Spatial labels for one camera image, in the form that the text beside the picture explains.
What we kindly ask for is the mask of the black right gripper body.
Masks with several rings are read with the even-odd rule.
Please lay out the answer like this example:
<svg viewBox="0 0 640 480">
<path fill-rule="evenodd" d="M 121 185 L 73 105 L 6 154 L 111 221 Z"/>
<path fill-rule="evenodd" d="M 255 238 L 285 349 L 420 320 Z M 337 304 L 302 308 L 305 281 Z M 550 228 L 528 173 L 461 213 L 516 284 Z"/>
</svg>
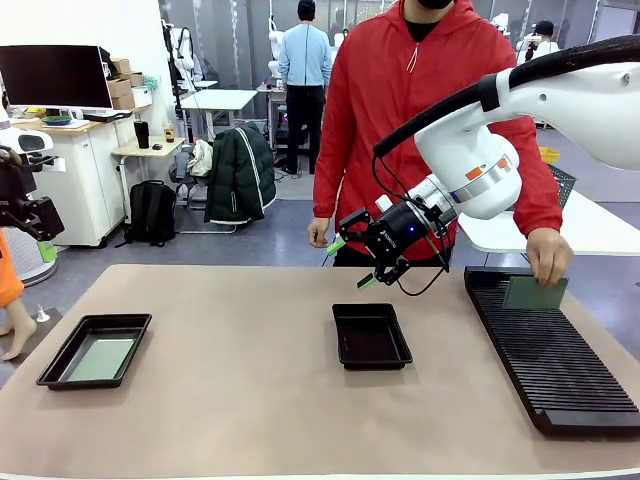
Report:
<svg viewBox="0 0 640 480">
<path fill-rule="evenodd" d="M 380 215 L 369 224 L 369 253 L 376 260 L 395 261 L 403 256 L 437 261 L 440 249 L 433 241 L 437 225 L 425 211 L 410 202 L 390 199 L 377 199 L 375 206 Z"/>
</svg>

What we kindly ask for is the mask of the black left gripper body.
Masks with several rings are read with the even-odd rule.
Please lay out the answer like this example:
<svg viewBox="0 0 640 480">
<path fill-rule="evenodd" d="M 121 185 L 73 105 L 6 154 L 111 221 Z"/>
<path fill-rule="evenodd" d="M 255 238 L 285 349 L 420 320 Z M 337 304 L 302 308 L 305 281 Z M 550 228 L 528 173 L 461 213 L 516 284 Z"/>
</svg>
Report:
<svg viewBox="0 0 640 480">
<path fill-rule="evenodd" d="M 1 150 L 1 200 L 24 200 L 36 190 L 28 161 L 12 149 Z"/>
</svg>

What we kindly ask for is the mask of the person's right hand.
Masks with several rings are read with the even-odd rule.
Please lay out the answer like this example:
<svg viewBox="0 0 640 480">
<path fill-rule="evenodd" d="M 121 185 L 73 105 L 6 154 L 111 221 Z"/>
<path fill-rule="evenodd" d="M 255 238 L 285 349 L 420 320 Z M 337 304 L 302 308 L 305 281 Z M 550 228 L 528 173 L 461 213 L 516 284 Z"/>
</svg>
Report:
<svg viewBox="0 0 640 480">
<path fill-rule="evenodd" d="M 328 246 L 327 233 L 329 231 L 330 219 L 314 217 L 307 228 L 309 244 L 318 249 Z"/>
</svg>

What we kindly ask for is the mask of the person's left hand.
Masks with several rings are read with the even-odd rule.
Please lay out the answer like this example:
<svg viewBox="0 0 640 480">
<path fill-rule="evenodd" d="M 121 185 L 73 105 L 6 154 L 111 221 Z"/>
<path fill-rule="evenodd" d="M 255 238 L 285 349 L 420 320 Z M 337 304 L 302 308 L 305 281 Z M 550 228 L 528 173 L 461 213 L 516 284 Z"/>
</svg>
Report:
<svg viewBox="0 0 640 480">
<path fill-rule="evenodd" d="M 527 257 L 537 282 L 550 286 L 566 274 L 573 251 L 558 231 L 537 228 L 527 237 Z"/>
</svg>

